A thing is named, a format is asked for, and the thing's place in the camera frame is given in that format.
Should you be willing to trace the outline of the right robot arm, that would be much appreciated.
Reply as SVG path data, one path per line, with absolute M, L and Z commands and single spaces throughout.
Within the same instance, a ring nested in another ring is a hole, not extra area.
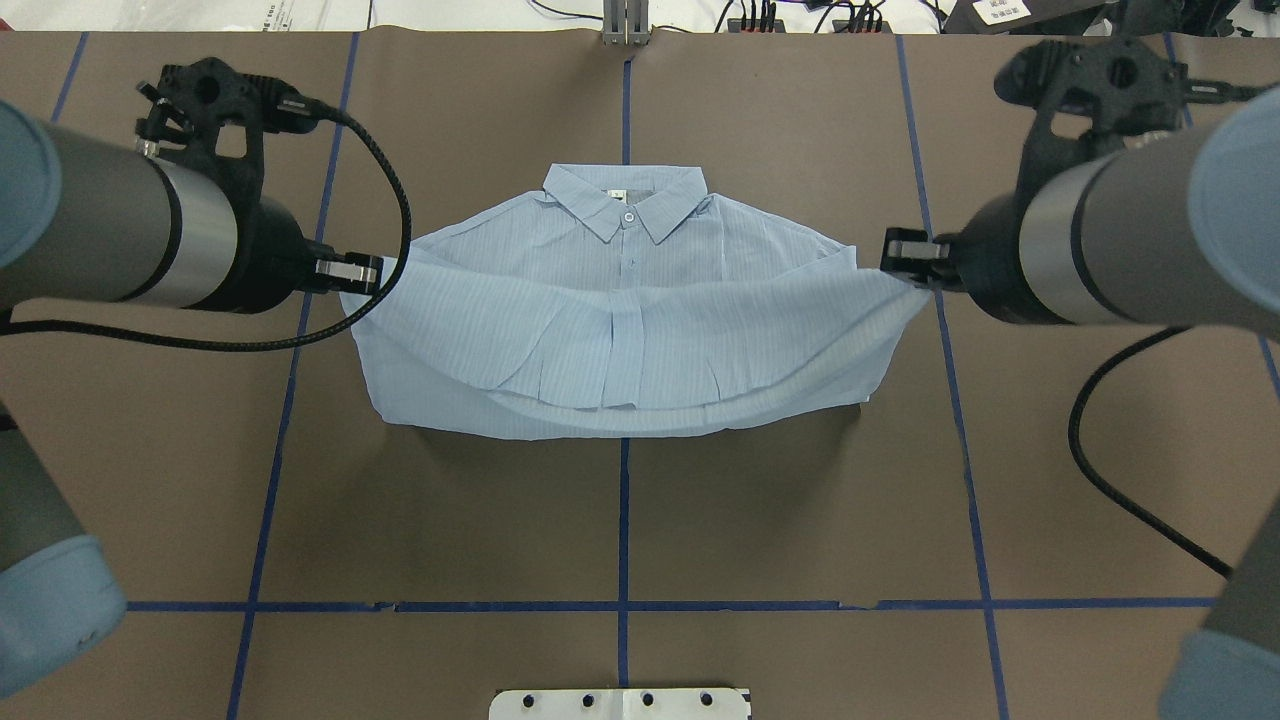
M 957 233 L 892 228 L 879 268 L 1016 325 L 1231 327 L 1277 338 L 1277 91 L 1057 173 Z

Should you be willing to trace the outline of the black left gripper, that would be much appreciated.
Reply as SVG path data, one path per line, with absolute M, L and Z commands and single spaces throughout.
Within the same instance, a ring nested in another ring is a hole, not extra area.
M 262 199 L 250 214 L 236 264 L 215 291 L 219 313 L 259 314 L 296 292 L 343 292 L 372 296 L 383 287 L 384 256 L 330 254 L 305 237 L 293 214 Z

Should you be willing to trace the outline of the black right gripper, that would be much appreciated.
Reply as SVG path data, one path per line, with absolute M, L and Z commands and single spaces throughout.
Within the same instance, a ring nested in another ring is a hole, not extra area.
M 1021 269 L 1019 233 L 1025 208 L 1015 193 L 983 205 L 957 232 L 890 227 L 879 270 L 923 290 L 965 293 L 989 316 L 1018 325 L 1048 325 L 1051 311 Z

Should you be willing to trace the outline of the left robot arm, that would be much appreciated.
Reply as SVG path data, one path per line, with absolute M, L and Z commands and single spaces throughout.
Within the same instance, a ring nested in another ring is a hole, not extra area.
M 60 299 L 257 314 L 371 296 L 384 261 L 308 240 L 262 168 L 197 145 L 147 155 L 3 104 L 3 307 Z

